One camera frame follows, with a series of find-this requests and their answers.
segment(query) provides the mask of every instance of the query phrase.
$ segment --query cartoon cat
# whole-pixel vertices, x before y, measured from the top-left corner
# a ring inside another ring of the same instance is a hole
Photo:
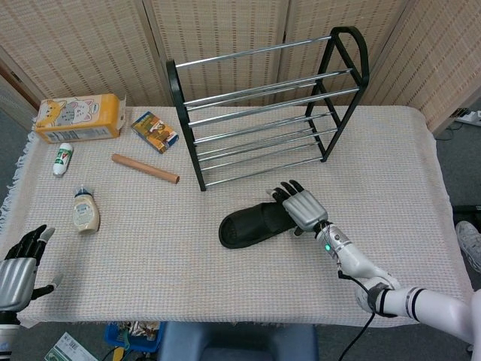
[[[66,104],[67,102],[65,100],[61,102],[55,102],[53,100],[42,102],[38,110],[37,121],[35,122],[36,126],[38,128],[53,126]]]
[[[60,113],[55,126],[71,126],[82,122],[92,120],[91,107],[94,104],[93,99],[76,100],[68,103]]]

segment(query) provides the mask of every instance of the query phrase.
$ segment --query robotic hand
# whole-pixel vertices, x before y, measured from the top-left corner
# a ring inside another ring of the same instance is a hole
[[[421,287],[401,288],[398,280],[374,265],[334,224],[314,196],[298,182],[282,182],[268,191],[282,204],[299,229],[315,232],[316,239],[337,261],[340,278],[354,280],[361,287],[356,301],[367,312],[382,317],[409,317],[473,344],[472,360],[481,361],[481,290],[470,305]]]
[[[53,292],[62,279],[58,276],[47,286],[34,289],[38,265],[54,232],[54,228],[43,225],[27,233],[0,262],[0,360],[10,359],[20,327],[17,312],[30,301]]]

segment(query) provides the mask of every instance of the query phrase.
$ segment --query shoe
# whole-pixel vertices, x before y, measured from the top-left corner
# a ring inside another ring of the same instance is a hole
[[[459,247],[476,272],[481,273],[481,234],[471,223],[462,220],[456,224]]]

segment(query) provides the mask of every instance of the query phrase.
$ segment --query woven tablecloth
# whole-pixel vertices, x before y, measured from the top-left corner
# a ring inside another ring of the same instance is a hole
[[[202,119],[239,109],[210,108],[196,116]],[[117,139],[74,143],[69,169],[57,179],[52,165],[58,145],[30,137],[16,174],[19,179],[4,204],[2,254],[21,235],[47,223],[56,227],[56,233],[47,245],[37,285],[58,273],[64,278],[54,293],[21,312],[21,320],[363,325],[369,316],[355,303],[356,285],[337,278],[335,262],[313,235],[295,238],[285,232],[240,250],[228,250],[219,243],[218,227],[225,216],[269,202],[265,189],[288,179],[309,189],[328,210],[329,219],[402,285],[470,298],[472,289],[434,139],[418,111],[358,107],[327,162],[227,182],[201,193],[175,110],[129,108],[128,121],[147,110],[180,133],[180,140],[166,154],[158,154],[126,126]],[[204,132],[267,123],[302,115],[302,111],[287,108],[244,117],[205,127]],[[319,130],[328,129],[327,118],[317,125]],[[290,129],[305,129],[305,125]],[[286,131],[289,127],[283,127],[282,132]],[[237,140],[231,138],[224,145],[213,142],[203,151],[232,146],[233,141]],[[319,155],[315,147],[302,152]],[[113,153],[177,173],[180,182],[173,185],[113,163]],[[231,170],[208,171],[206,180],[291,162],[298,156],[282,153],[242,162]],[[81,183],[95,188],[101,213],[100,229],[91,236],[79,236],[71,222],[74,188]],[[376,317],[373,326],[407,323],[412,321]]]

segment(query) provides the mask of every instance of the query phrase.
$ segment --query wooden rolling pin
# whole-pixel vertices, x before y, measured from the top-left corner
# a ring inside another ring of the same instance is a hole
[[[169,181],[173,184],[179,183],[180,177],[177,174],[169,173],[168,171],[163,171],[159,168],[152,167],[151,165],[139,162],[127,156],[121,156],[120,154],[114,154],[112,160],[115,163],[126,165],[130,168],[137,169],[143,173],[153,175],[154,177],[161,178],[164,181]]]

